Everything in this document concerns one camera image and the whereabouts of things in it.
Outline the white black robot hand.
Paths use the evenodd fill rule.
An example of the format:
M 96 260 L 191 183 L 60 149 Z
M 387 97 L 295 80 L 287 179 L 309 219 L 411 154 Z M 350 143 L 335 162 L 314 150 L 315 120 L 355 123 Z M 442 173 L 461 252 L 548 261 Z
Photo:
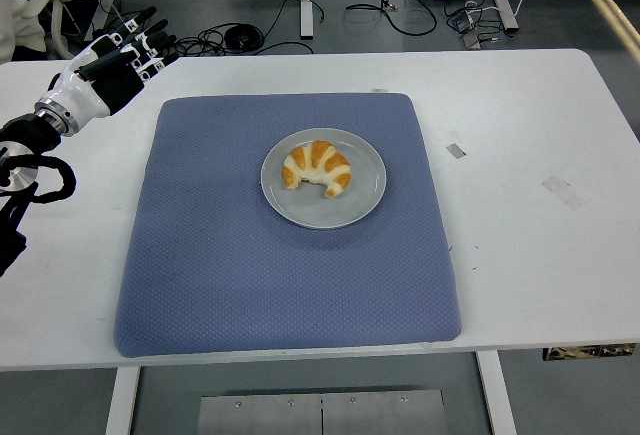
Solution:
M 124 108 L 179 58 L 169 51 L 176 37 L 166 33 L 167 20 L 144 26 L 155 13 L 151 6 L 96 38 L 54 77 L 36 108 L 54 114 L 69 133 Z

